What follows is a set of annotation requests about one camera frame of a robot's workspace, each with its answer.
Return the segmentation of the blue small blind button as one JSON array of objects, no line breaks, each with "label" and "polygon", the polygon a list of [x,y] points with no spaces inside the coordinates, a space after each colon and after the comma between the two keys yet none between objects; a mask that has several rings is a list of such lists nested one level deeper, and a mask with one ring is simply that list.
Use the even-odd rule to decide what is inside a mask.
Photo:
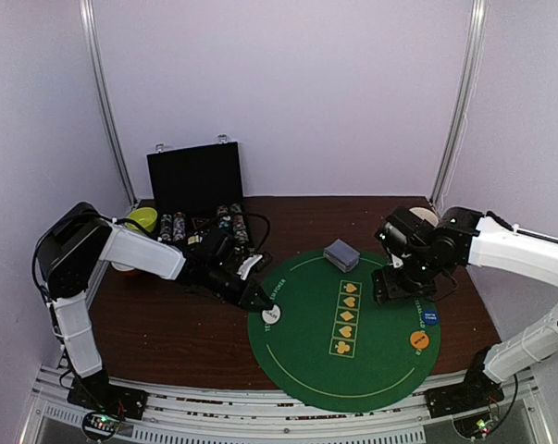
[{"label": "blue small blind button", "polygon": [[439,314],[434,309],[426,309],[421,314],[421,319],[425,325],[436,326],[440,322]]}]

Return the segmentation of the deck of cards clear box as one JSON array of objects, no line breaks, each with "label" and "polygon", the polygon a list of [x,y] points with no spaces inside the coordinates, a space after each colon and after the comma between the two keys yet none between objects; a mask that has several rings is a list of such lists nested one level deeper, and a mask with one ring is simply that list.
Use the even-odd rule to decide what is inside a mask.
[{"label": "deck of cards clear box", "polygon": [[360,253],[341,239],[325,247],[323,256],[343,273],[353,270],[360,260]]}]

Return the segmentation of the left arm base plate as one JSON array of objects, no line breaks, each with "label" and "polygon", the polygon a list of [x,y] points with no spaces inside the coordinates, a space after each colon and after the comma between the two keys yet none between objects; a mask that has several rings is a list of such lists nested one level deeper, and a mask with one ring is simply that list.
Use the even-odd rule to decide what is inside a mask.
[{"label": "left arm base plate", "polygon": [[107,413],[120,419],[141,420],[146,406],[148,394],[136,388],[109,386],[106,394],[95,400],[80,386],[68,391],[67,401],[70,404],[92,411]]}]

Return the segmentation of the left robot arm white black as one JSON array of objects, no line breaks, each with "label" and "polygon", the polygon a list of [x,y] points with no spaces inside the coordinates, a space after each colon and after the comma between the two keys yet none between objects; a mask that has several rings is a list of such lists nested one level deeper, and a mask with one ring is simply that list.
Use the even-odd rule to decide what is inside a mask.
[{"label": "left robot arm white black", "polygon": [[132,230],[129,224],[79,202],[41,236],[32,254],[34,285],[47,305],[75,385],[96,411],[109,409],[116,400],[89,315],[88,291],[100,264],[196,285],[266,320],[279,317],[278,306],[251,276],[263,255],[250,255],[237,270],[226,267],[234,244],[228,233],[211,228],[193,245],[170,244],[143,229]]}]

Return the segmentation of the white dealer button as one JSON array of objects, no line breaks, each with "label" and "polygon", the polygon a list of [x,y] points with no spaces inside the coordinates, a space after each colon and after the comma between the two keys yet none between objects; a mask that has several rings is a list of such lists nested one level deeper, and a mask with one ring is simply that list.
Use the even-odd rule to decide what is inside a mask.
[{"label": "white dealer button", "polygon": [[272,308],[263,310],[261,312],[261,318],[263,322],[269,326],[277,324],[281,318],[280,307],[274,304]]}]

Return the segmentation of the orange big blind button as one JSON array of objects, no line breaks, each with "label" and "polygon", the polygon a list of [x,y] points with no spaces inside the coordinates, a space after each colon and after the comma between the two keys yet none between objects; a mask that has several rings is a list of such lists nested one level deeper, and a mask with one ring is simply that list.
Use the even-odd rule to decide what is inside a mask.
[{"label": "orange big blind button", "polygon": [[422,330],[412,332],[409,337],[409,342],[417,354],[421,354],[431,343],[429,335]]}]

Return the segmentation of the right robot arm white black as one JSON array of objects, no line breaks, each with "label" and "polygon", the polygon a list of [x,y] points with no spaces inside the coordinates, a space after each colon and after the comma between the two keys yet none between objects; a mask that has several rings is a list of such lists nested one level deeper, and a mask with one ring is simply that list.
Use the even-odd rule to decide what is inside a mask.
[{"label": "right robot arm white black", "polygon": [[[455,206],[443,216],[399,206],[375,233],[388,263],[372,275],[373,297],[386,304],[431,298],[438,276],[459,268],[558,290],[558,238],[511,224],[492,211]],[[558,302],[511,338],[478,352],[457,388],[457,400],[479,406],[509,377],[558,352]]]}]

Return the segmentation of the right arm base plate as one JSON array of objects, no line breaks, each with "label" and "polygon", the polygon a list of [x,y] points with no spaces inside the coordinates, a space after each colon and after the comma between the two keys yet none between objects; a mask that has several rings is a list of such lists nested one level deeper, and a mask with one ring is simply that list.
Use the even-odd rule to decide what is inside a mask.
[{"label": "right arm base plate", "polygon": [[487,407],[490,400],[503,401],[504,392],[498,384],[462,382],[428,389],[425,398],[430,416],[438,418]]}]

